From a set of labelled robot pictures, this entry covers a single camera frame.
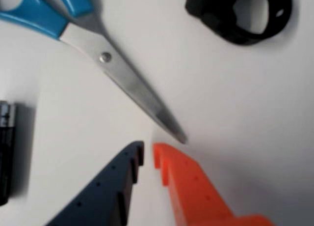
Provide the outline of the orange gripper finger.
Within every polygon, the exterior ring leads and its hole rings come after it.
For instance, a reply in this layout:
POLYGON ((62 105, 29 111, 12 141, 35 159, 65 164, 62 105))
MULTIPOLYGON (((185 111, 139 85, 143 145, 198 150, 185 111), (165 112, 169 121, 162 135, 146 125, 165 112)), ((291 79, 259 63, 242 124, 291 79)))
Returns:
POLYGON ((190 156, 165 143, 154 143, 154 164, 169 191, 178 226, 271 226, 261 215, 235 216, 190 156))

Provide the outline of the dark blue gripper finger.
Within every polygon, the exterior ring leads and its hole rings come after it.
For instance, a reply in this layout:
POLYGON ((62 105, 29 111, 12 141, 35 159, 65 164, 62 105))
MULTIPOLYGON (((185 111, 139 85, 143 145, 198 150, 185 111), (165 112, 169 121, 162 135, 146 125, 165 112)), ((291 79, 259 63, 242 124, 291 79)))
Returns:
POLYGON ((49 226, 125 226, 133 185, 144 164, 144 142, 123 148, 54 218, 49 226))

